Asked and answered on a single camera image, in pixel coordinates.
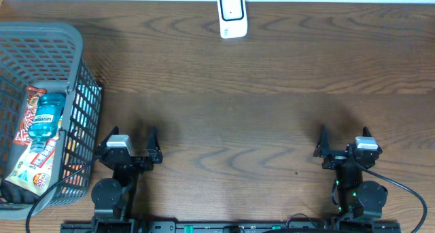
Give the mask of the yellow snack bag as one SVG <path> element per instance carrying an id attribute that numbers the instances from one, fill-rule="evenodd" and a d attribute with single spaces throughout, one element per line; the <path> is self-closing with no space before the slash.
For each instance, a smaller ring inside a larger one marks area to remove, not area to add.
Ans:
<path id="1" fill-rule="evenodd" d="M 34 117 L 23 119 L 12 141 L 12 155 L 7 162 L 7 175 L 1 182 L 1 194 L 6 202 L 31 204 L 49 187 L 58 135 L 46 141 L 42 152 L 31 152 L 32 139 L 28 129 Z"/>

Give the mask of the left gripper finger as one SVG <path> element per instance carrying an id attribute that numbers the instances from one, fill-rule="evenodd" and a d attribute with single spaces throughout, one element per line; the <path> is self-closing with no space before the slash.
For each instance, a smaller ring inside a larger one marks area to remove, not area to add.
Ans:
<path id="1" fill-rule="evenodd" d="M 158 142 L 158 130 L 153 126 L 149 134 L 146 151 L 149 155 L 162 155 L 162 151 Z"/>
<path id="2" fill-rule="evenodd" d="M 119 128 L 117 126 L 114 126 L 113 129 L 110 131 L 110 133 L 103 139 L 103 141 L 100 143 L 100 147 L 106 147 L 107 146 L 107 142 L 109 140 L 109 138 L 112 135 L 118 135 L 119 134 Z"/>

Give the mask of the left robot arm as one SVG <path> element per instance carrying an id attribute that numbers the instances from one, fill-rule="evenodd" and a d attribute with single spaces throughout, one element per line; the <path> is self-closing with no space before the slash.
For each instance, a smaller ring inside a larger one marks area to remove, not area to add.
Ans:
<path id="1" fill-rule="evenodd" d="M 158 143 L 158 131 L 152 127 L 145 147 L 148 155 L 133 156 L 133 144 L 128 135 L 121 135 L 116 126 L 98 145 L 96 159 L 112 170 L 110 178 L 98 181 L 92 189 L 94 217 L 91 232 L 147 232 L 147 224 L 131 217 L 138 178 L 161 164 L 163 155 Z"/>

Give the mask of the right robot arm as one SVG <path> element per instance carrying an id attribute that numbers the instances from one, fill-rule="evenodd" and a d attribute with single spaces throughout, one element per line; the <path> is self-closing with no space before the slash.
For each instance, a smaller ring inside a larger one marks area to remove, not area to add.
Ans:
<path id="1" fill-rule="evenodd" d="M 321 127 L 313 155 L 324 160 L 323 169 L 336 173 L 332 201 L 340 207 L 343 219 L 373 221 L 382 217 L 388 191 L 375 181 L 363 180 L 362 176 L 363 171 L 375 165 L 380 154 L 382 149 L 367 127 L 342 150 L 330 147 L 326 127 Z"/>

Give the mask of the blue mouthwash bottle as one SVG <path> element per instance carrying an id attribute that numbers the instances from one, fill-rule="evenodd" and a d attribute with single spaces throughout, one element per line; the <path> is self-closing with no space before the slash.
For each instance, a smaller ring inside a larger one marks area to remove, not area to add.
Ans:
<path id="1" fill-rule="evenodd" d="M 66 96 L 61 93 L 48 93 L 39 98 L 35 118 L 28 131 L 32 139 L 30 152 L 41 153 L 47 141 L 56 136 L 65 101 Z"/>

